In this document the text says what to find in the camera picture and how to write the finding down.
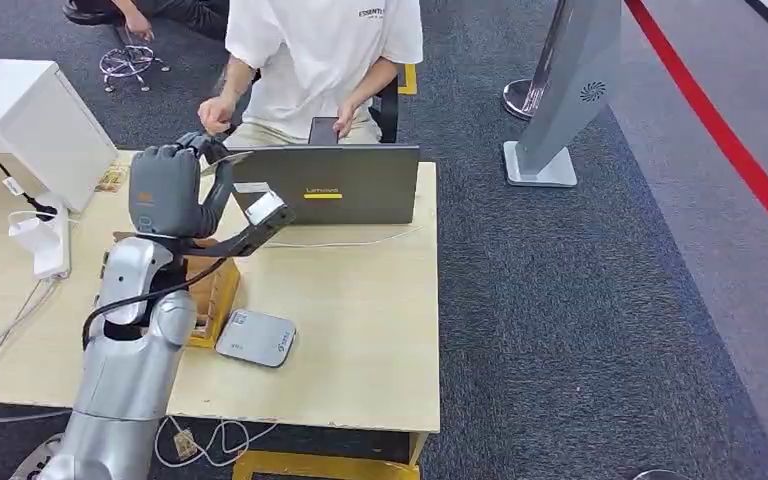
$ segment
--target person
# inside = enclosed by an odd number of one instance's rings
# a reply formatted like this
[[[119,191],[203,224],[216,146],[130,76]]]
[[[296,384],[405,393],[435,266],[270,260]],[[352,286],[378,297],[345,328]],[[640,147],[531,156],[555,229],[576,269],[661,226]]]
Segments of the person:
[[[125,27],[150,42],[154,31],[148,17],[164,17],[214,40],[225,40],[229,0],[84,0],[93,10],[119,9]]]
[[[236,0],[225,47],[222,91],[198,109],[208,133],[230,127],[261,74],[229,147],[307,143],[314,117],[337,117],[342,143],[377,143],[366,107],[398,64],[422,61],[419,0]]]

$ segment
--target floor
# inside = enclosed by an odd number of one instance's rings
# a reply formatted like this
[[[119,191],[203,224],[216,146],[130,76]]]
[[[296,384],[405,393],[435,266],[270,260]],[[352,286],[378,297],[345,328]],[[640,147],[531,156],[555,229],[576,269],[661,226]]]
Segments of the floor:
[[[172,63],[150,93],[102,91],[107,33],[54,0],[1,12],[0,57],[57,60],[114,141],[196,129],[221,45],[158,22]],[[768,26],[742,0],[649,0],[656,20],[768,171]],[[768,479],[768,215],[693,116],[634,20],[623,88],[570,146],[573,190],[504,184],[499,105],[534,71],[549,0],[422,0],[426,62],[400,140],[438,163],[442,432],[427,479]],[[196,436],[211,422],[195,421]],[[7,478],[62,421],[0,426]],[[399,434],[280,427],[255,448],[401,460]],[[153,478],[227,479],[201,462]]]

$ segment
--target white device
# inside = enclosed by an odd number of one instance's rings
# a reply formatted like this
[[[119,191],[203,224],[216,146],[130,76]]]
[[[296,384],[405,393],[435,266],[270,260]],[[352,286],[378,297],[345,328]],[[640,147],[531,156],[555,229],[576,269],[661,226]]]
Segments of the white device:
[[[37,201],[56,208],[57,214],[48,221],[37,217],[11,221],[7,235],[34,255],[35,278],[67,277],[72,267],[69,211],[66,204],[50,192],[39,195]]]
[[[621,0],[558,1],[534,80],[503,91],[508,112],[530,119],[519,141],[503,145],[509,184],[578,183],[566,145],[616,88],[621,14]]]
[[[216,342],[216,351],[267,367],[280,367],[295,336],[296,326],[285,318],[238,309],[231,312]]]
[[[0,59],[0,153],[82,211],[119,155],[56,63]]]

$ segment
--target beige pants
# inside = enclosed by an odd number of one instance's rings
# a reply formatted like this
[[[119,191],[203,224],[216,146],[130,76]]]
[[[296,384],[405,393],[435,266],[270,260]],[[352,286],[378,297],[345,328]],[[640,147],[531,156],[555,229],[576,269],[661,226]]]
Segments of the beige pants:
[[[349,134],[340,139],[340,143],[374,144],[381,140],[381,129],[369,115],[369,110],[359,108],[352,122]],[[225,140],[228,148],[245,148],[260,145],[288,145],[293,143],[307,143],[307,138],[298,138],[287,135],[265,125],[257,123],[243,123],[237,130]]]

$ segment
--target white t-shirt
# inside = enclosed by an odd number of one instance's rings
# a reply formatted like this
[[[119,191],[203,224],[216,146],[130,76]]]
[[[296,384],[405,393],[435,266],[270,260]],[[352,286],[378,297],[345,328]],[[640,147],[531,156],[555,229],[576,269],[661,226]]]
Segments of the white t-shirt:
[[[243,121],[307,138],[378,58],[422,61],[419,0],[231,0],[225,47],[262,75]]]

